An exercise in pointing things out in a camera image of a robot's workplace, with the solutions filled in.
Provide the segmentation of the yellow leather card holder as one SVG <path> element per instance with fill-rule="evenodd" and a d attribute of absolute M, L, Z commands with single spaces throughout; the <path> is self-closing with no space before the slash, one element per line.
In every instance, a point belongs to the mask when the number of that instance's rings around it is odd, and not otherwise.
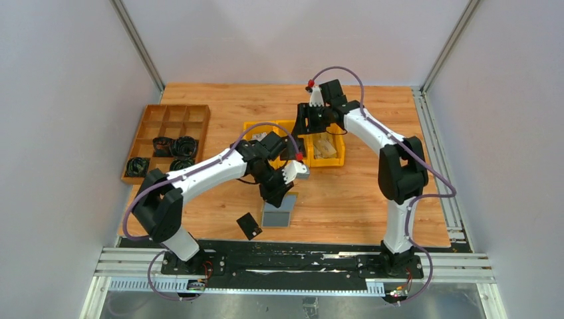
<path fill-rule="evenodd" d="M 287 228 L 291 224 L 291 217 L 296 206 L 298 193 L 286 194 L 280 207 L 264 203 L 261 215 L 261 226 L 267 228 Z"/>

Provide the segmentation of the grey credit card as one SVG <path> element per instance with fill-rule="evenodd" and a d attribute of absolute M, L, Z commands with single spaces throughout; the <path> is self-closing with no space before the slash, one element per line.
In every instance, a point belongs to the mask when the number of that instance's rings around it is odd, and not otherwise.
<path fill-rule="evenodd" d="M 236 222 L 249 241 L 253 240 L 254 238 L 256 238 L 256 236 L 260 235 L 263 232 L 251 213 L 244 214 L 243 216 L 238 218 Z"/>

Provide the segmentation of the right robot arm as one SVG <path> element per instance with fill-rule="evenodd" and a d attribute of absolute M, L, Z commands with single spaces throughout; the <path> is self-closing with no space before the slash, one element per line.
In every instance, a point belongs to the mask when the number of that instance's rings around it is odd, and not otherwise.
<path fill-rule="evenodd" d="M 378 121 L 358 100 L 348 101 L 338 80 L 306 87 L 307 103 L 297 107 L 292 133 L 309 135 L 324 132 L 335 124 L 360 138 L 378 156 L 378 186 L 388 200 L 386 233 L 381 252 L 372 261 L 360 261 L 359 271 L 398 276 L 410 272 L 419 262 L 412 242 L 414 200 L 429 182 L 422 142 L 406 138 Z"/>

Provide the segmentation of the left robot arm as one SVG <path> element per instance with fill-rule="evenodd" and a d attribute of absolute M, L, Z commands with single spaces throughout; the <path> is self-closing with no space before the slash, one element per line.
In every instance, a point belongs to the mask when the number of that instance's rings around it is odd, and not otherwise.
<path fill-rule="evenodd" d="M 183 208 L 192 199 L 227 181 L 251 175 L 264 202 L 280 207 L 294 180 L 309 173 L 302 153 L 277 169 L 270 164 L 286 147 L 275 132 L 258 142 L 239 138 L 220 154 L 186 169 L 148 172 L 128 208 L 148 238 L 161 244 L 179 260 L 188 262 L 200 251 L 199 243 L 182 226 Z"/>

